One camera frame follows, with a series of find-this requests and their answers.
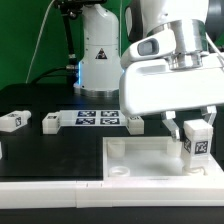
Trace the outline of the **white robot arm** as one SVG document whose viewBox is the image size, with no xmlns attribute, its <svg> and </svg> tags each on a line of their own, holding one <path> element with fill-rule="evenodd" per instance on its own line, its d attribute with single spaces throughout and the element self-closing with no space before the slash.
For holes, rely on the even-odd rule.
<svg viewBox="0 0 224 224">
<path fill-rule="evenodd" d="M 75 90 L 119 94 L 127 116 L 203 108 L 214 121 L 224 104 L 224 53 L 205 22 L 212 0 L 132 0 L 125 10 L 131 45 L 118 54 L 118 22 L 100 5 L 86 5 L 85 53 Z"/>
</svg>

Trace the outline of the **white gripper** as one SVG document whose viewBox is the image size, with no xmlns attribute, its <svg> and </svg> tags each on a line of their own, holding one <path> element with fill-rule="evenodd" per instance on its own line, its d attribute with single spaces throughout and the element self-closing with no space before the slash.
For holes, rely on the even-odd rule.
<svg viewBox="0 0 224 224">
<path fill-rule="evenodd" d="M 119 102 L 127 117 L 163 112 L 163 124 L 179 141 L 174 111 L 202 107 L 204 120 L 213 125 L 217 109 L 210 105 L 224 105 L 224 62 L 210 54 L 203 58 L 202 67 L 176 71 L 164 59 L 135 62 L 121 76 Z"/>
</svg>

